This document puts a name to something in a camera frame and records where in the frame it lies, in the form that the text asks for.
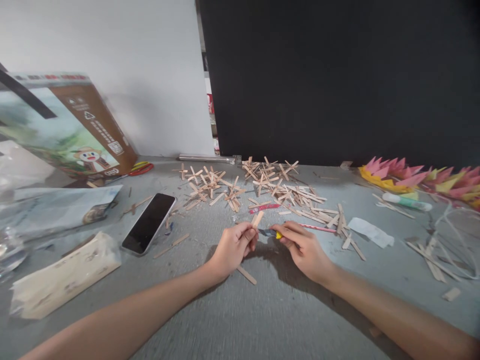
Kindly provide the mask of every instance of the pink pencil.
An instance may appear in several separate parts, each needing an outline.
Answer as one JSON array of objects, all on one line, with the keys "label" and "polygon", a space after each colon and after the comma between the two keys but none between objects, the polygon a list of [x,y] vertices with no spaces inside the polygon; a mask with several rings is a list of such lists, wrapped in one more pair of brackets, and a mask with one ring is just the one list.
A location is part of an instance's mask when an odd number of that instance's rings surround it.
[{"label": "pink pencil", "polygon": [[325,231],[325,232],[327,232],[327,233],[336,233],[336,232],[337,232],[337,230],[328,229],[328,228],[326,228],[326,227],[318,227],[318,226],[301,224],[301,223],[299,223],[298,225],[300,225],[300,226],[303,227],[303,228],[309,228],[309,229],[314,229],[314,230]]}]

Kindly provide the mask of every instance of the forearm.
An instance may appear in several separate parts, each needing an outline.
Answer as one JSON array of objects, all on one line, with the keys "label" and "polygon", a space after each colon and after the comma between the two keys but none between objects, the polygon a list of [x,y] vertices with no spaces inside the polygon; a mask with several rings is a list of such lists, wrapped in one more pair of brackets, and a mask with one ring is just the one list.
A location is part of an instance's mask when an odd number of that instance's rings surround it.
[{"label": "forearm", "polygon": [[334,273],[321,285],[359,310],[412,358],[478,358],[475,338],[339,267]]},{"label": "forearm", "polygon": [[94,312],[22,360],[128,359],[172,315],[222,280],[207,263]]}]

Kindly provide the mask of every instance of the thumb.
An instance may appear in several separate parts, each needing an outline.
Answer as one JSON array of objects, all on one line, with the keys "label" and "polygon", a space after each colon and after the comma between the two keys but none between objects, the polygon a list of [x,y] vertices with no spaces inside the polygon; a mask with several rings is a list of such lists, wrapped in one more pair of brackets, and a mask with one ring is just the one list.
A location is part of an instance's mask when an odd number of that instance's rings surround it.
[{"label": "thumb", "polygon": [[253,228],[245,231],[239,239],[240,247],[242,249],[245,249],[247,247],[247,245],[249,244],[250,240],[252,240],[255,237],[256,233],[257,232]]},{"label": "thumb", "polygon": [[297,246],[292,240],[287,239],[286,237],[282,237],[280,239],[280,242],[285,245],[286,248],[290,251],[291,257],[293,259],[296,259],[296,257],[300,256],[300,250],[297,248]]}]

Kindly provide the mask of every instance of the craft knife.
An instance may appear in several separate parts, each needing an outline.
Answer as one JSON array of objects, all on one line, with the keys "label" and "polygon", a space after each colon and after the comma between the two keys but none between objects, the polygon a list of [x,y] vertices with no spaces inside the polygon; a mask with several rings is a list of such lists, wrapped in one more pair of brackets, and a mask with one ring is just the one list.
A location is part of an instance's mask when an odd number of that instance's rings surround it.
[{"label": "craft knife", "polygon": [[282,238],[282,234],[279,233],[278,231],[275,231],[275,230],[272,230],[272,229],[258,229],[258,232],[260,234],[262,234],[263,236],[266,236],[266,237],[274,237],[276,239],[281,239]]}]

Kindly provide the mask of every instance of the cartoon character illustration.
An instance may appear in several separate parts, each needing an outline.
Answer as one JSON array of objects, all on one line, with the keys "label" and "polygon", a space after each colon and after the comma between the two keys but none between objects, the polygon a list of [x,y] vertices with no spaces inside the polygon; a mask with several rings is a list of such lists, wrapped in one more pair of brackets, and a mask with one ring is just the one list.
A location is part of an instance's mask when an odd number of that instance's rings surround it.
[{"label": "cartoon character illustration", "polygon": [[110,164],[101,156],[101,150],[84,146],[76,151],[72,151],[72,153],[75,153],[73,155],[74,158],[79,159],[77,164],[83,165],[88,171],[101,172],[110,167]]}]

